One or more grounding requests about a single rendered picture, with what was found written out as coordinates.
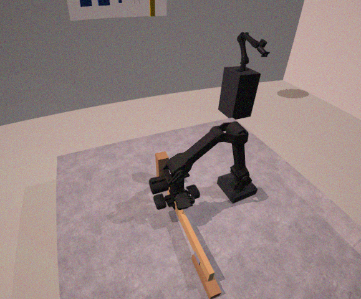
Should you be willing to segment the long wooden rail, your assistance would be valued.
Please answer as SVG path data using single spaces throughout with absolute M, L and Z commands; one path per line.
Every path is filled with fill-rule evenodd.
M 177 206 L 176 206 L 176 202 L 174 202 L 174 203 L 175 203 L 175 212 L 176 212 L 176 214 L 181 222 L 181 225 L 188 237 L 191 247 L 192 247 L 193 251 L 197 253 L 197 256 L 200 260 L 201 268 L 207 278 L 207 281 L 210 281 L 214 277 L 214 270 L 212 269 L 211 264 L 208 261 L 207 256 L 206 256 L 205 252 L 203 251 L 198 238 L 196 237 L 195 233 L 193 232 L 191 224 L 190 224 L 184 210 L 183 209 L 178 210 Z

